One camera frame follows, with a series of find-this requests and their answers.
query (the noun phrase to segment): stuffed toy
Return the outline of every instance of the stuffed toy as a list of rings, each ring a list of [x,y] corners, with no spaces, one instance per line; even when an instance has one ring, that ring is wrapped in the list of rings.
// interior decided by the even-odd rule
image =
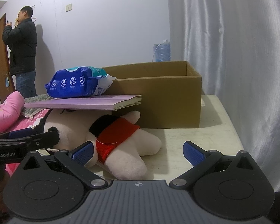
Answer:
[[[86,167],[98,164],[116,179],[143,180],[147,167],[141,156],[156,154],[161,141],[135,125],[139,118],[138,111],[116,117],[111,111],[52,110],[43,131],[58,131],[55,151],[73,150],[91,141],[94,154]]]

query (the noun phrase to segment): wet wipes package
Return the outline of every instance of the wet wipes package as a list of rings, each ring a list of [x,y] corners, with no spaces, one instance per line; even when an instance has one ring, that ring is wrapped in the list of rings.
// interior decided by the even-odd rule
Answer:
[[[45,87],[53,98],[89,97],[104,93],[115,79],[104,69],[80,66],[57,71]]]

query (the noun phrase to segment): light switch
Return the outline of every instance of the light switch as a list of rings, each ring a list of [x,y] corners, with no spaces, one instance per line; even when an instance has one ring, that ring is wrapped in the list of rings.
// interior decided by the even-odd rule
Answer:
[[[72,10],[72,4],[68,4],[65,6],[65,10],[68,12],[70,10]]]

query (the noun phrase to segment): jeans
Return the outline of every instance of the jeans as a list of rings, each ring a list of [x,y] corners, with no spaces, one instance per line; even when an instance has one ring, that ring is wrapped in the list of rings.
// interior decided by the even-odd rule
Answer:
[[[35,76],[35,71],[15,75],[16,90],[21,93],[24,99],[37,96],[34,84]]]

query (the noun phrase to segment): cardboard box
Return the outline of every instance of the cardboard box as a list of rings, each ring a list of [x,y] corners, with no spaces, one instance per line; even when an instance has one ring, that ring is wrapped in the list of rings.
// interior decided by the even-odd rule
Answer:
[[[201,75],[187,61],[149,62],[104,68],[117,78],[105,94],[142,95],[141,105],[115,111],[141,113],[142,128],[198,128]]]

